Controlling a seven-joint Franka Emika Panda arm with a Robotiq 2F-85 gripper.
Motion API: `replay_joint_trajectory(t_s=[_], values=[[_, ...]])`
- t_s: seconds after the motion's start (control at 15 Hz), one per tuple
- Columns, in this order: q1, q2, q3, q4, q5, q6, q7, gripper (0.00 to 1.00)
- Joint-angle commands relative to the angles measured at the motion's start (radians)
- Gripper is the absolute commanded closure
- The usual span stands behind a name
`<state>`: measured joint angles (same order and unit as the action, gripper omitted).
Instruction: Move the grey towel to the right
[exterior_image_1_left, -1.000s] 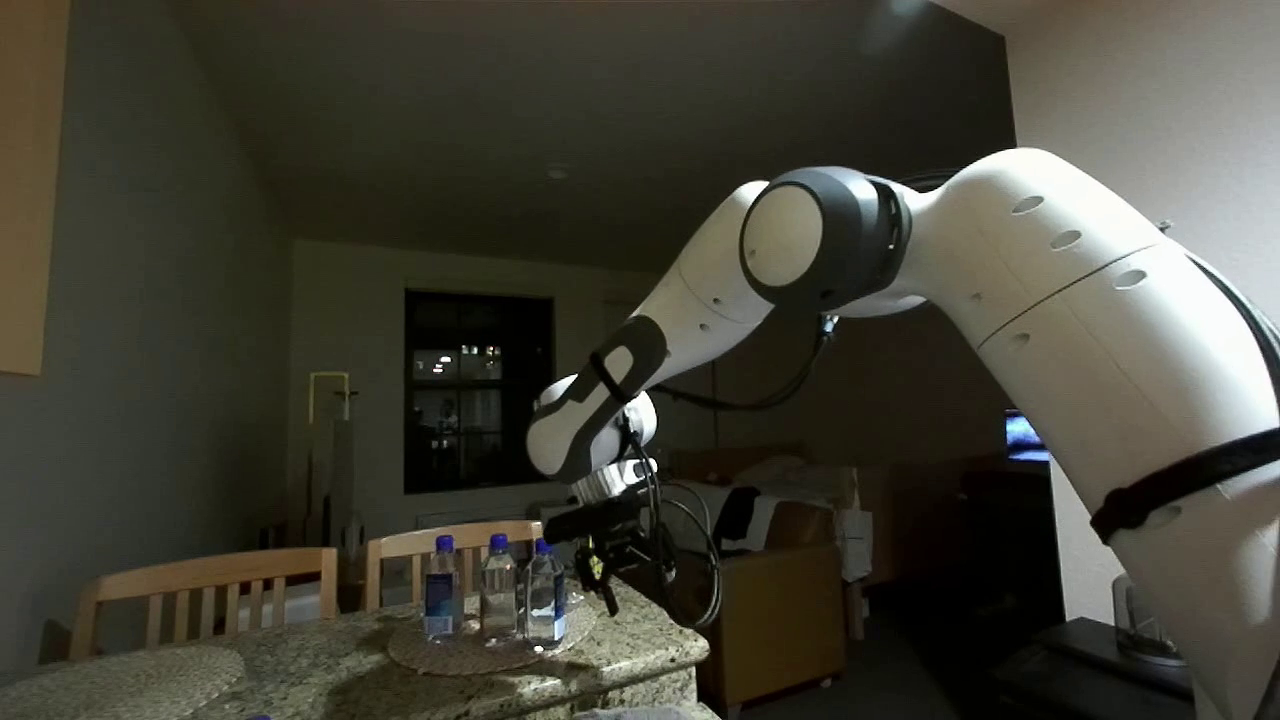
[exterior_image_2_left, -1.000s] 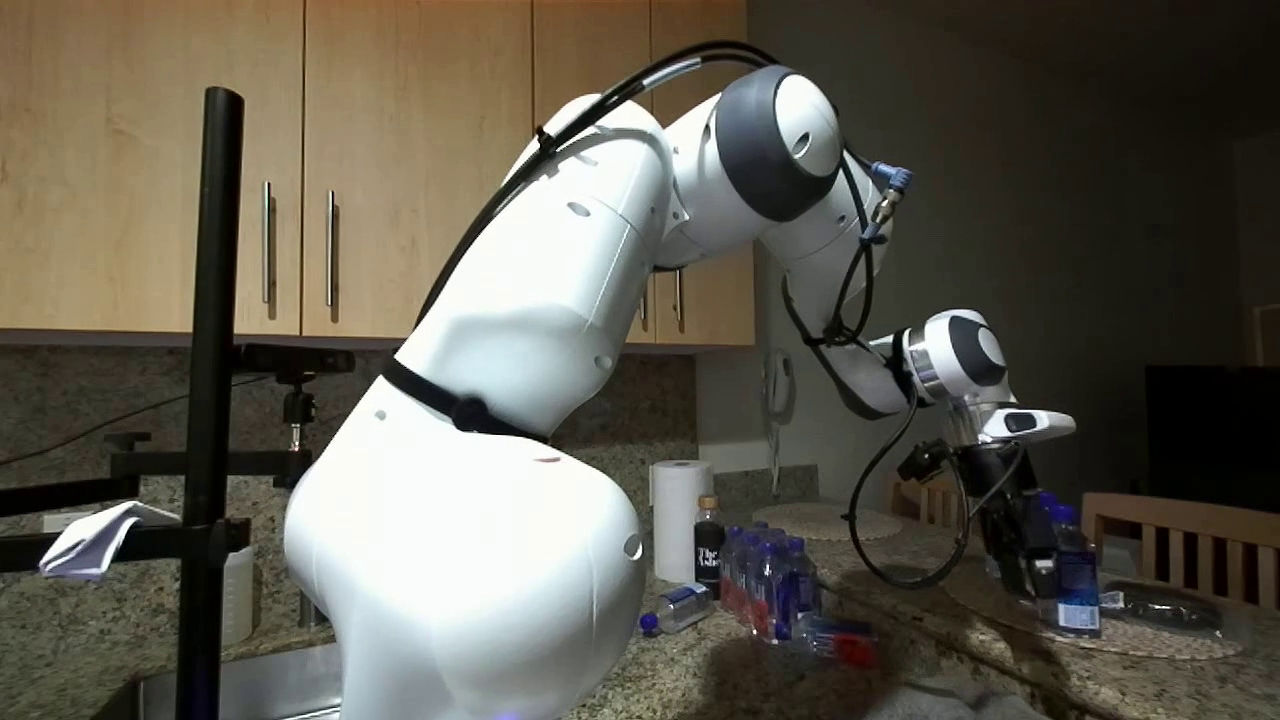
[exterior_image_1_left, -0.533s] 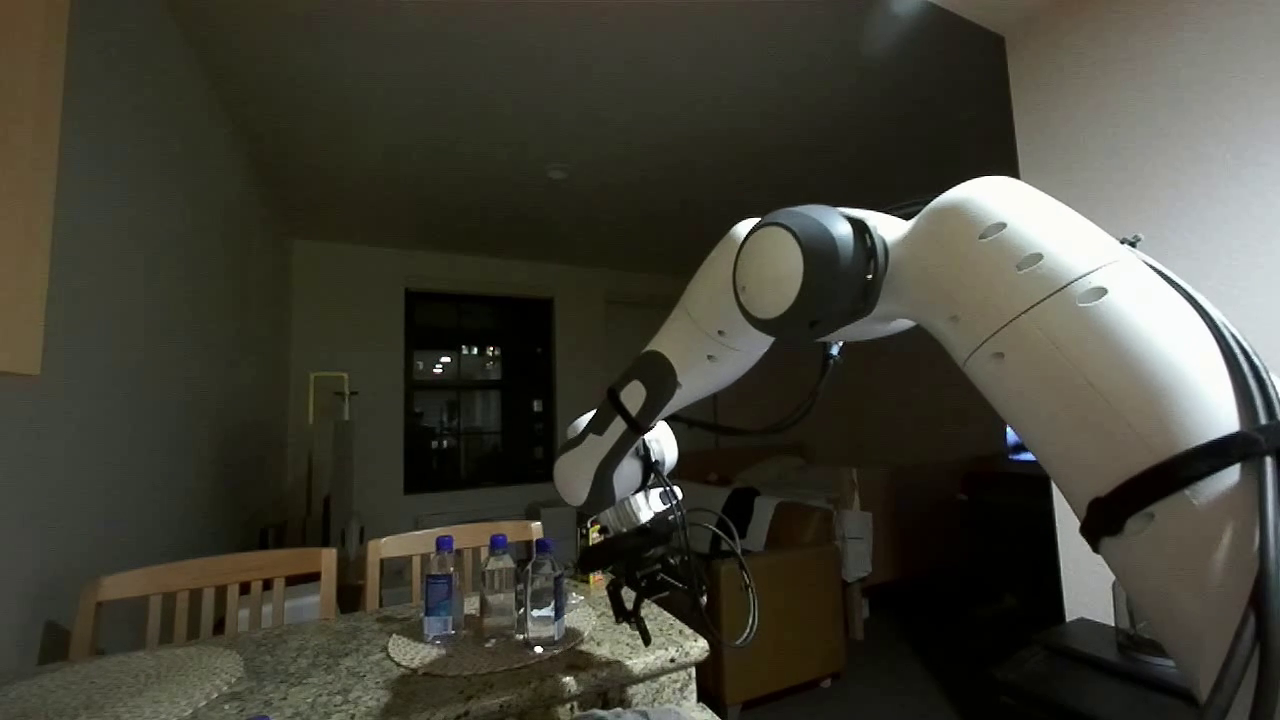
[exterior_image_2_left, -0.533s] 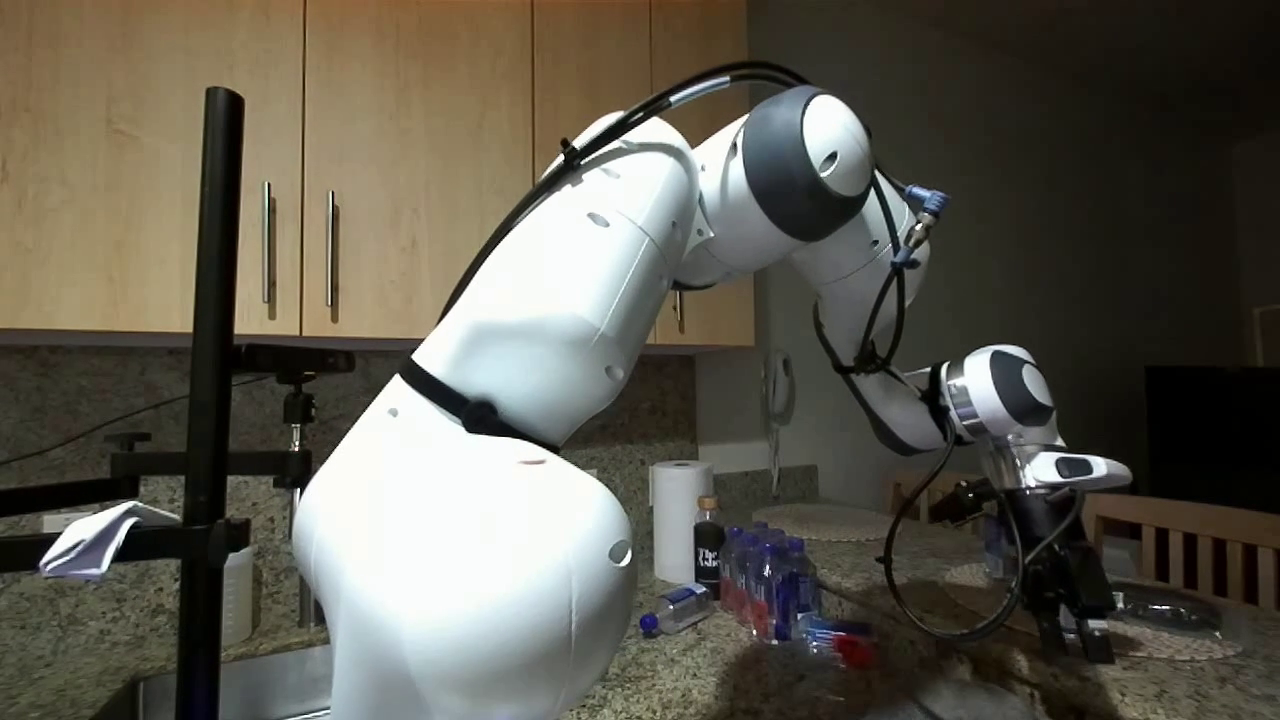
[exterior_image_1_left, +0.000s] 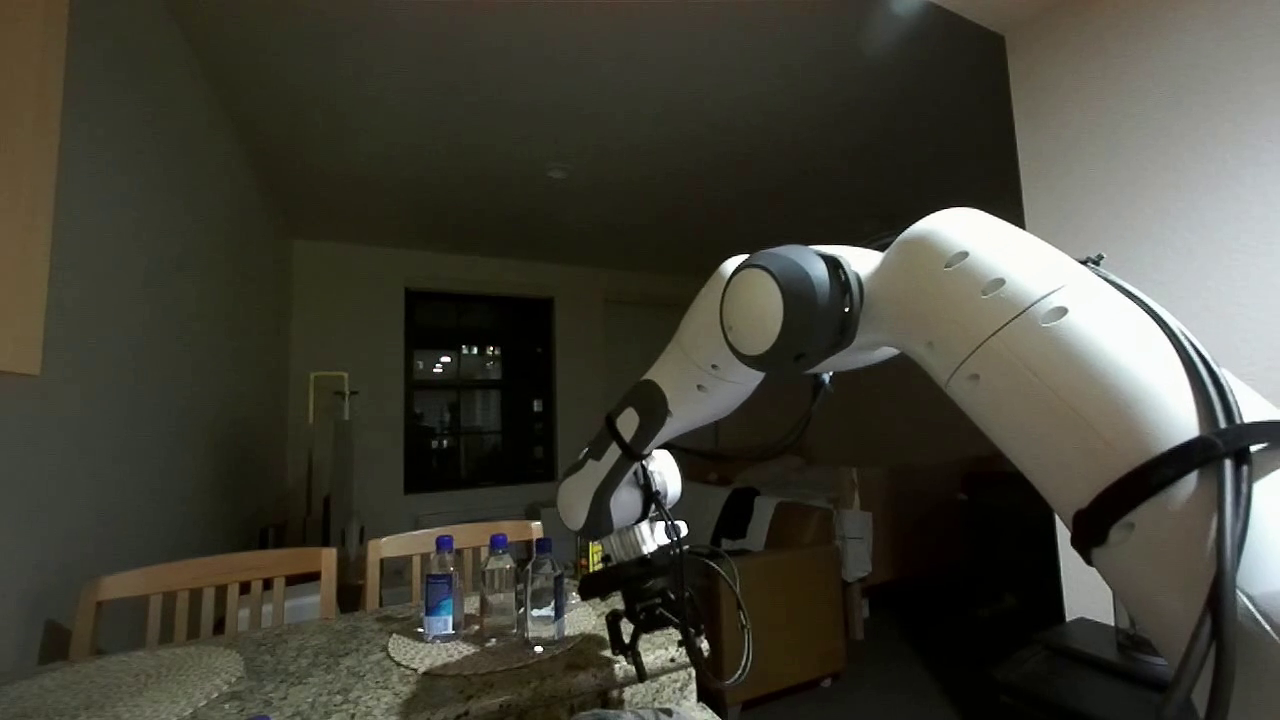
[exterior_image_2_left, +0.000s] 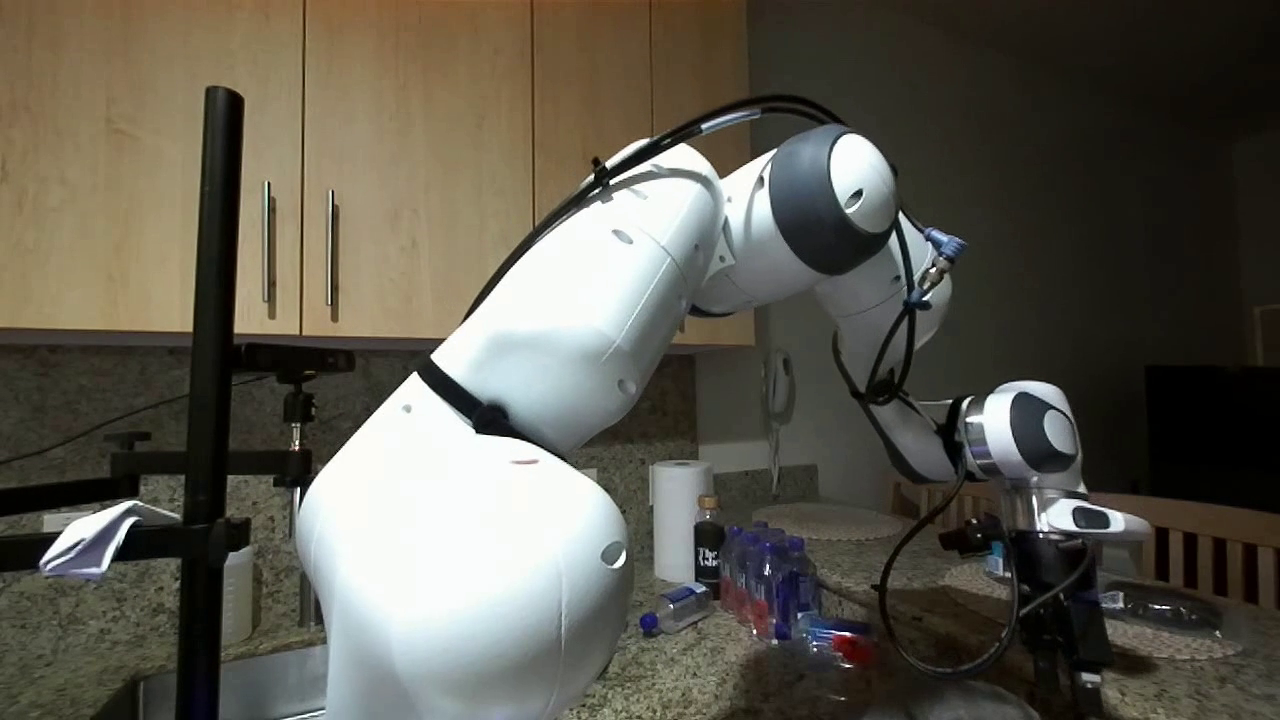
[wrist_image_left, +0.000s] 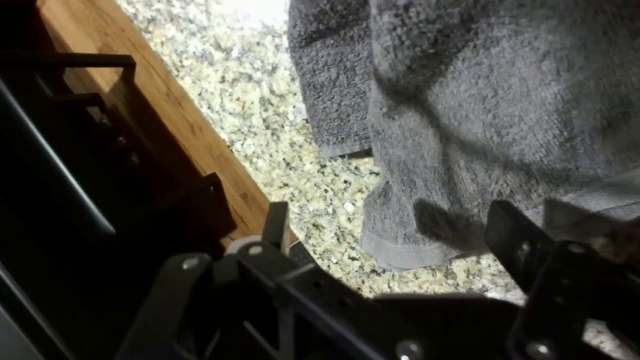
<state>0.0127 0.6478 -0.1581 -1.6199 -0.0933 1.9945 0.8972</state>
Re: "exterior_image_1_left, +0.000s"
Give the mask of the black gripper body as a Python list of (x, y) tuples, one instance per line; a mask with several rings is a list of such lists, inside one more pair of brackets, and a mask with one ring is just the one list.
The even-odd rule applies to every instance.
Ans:
[(661, 627), (702, 634), (695, 558), (689, 547), (604, 564), (580, 582), (580, 596), (615, 596), (615, 607), (608, 613), (613, 640)]

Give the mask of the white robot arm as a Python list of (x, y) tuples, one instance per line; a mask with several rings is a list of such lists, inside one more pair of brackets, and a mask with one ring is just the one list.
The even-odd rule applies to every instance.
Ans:
[(1073, 552), (1178, 664), (1174, 712), (1276, 720), (1276, 404), (1134, 285), (981, 207), (942, 207), (884, 249), (777, 246), (724, 260), (576, 454), (558, 513), (629, 561), (669, 552), (682, 438), (771, 378), (894, 357), (1069, 526)]

